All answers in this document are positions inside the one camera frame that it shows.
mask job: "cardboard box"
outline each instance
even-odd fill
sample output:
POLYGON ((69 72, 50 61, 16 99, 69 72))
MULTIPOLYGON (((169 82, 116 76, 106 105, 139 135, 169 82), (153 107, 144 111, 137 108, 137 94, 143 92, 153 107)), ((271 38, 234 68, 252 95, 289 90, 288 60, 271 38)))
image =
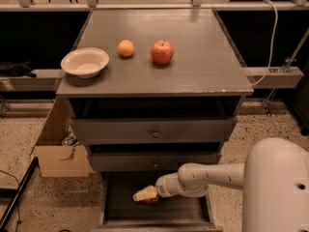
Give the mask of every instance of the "cardboard box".
POLYGON ((87 151, 79 145, 62 146, 67 136, 70 115, 64 101, 56 100, 38 138, 35 151, 43 177, 88 177, 90 164, 87 151))

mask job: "gray tabletop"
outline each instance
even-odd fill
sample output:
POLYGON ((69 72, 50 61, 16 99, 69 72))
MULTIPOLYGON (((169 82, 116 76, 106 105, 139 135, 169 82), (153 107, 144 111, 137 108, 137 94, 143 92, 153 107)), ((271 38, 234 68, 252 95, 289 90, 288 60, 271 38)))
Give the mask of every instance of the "gray tabletop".
POLYGON ((97 47, 109 55, 99 75, 81 79, 66 74, 61 98, 234 96, 253 89, 210 9, 95 10, 78 48, 97 47), (129 39, 129 58, 117 45, 129 39), (154 41, 170 41, 175 54, 167 66, 154 64, 154 41))

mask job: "orange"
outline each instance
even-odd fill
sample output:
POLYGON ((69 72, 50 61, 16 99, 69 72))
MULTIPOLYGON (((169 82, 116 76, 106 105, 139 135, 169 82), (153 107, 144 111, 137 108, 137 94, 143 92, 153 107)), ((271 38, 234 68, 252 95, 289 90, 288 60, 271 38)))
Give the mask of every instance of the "orange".
POLYGON ((123 40, 118 44, 118 52, 124 57, 129 57, 134 52, 134 44, 132 41, 123 40))

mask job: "robotic hand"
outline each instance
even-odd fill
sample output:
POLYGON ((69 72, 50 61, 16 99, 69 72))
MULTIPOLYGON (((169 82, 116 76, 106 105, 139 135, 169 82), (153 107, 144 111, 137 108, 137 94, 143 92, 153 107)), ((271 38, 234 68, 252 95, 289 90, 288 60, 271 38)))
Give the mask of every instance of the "robotic hand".
POLYGON ((245 163, 184 164, 153 188, 162 197, 202 197, 208 184, 243 190, 242 232, 309 231, 309 153, 290 141, 262 140, 245 163))

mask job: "red apple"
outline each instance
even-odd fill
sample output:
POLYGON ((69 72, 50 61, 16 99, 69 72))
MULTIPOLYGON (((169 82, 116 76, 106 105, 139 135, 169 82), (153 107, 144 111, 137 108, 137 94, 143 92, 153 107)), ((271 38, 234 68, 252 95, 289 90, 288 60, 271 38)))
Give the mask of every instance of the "red apple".
POLYGON ((154 42, 151 54, 156 64, 167 65, 173 58, 174 47, 169 41, 158 40, 154 42))

